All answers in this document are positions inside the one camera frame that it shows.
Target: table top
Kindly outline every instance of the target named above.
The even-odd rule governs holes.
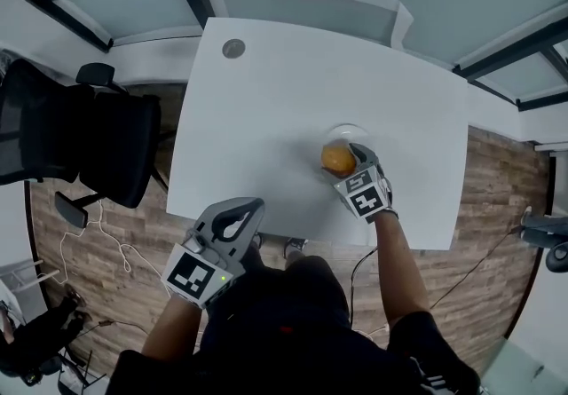
[[[237,59],[223,54],[245,43]],[[209,19],[177,129],[167,211],[266,202],[260,231],[375,245],[320,175],[329,131],[364,129],[413,249],[449,249],[467,150],[467,83],[377,43],[283,23]]]

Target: office chair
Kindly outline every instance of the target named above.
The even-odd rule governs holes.
[[[35,178],[79,176],[95,194],[70,200],[57,192],[55,207],[84,228],[89,204],[108,198],[136,208],[150,176],[167,191],[154,167],[161,110],[155,96],[134,97],[114,82],[106,64],[82,66],[77,85],[65,87],[24,59],[8,67],[0,85],[0,185]],[[92,86],[112,92],[95,95]]]

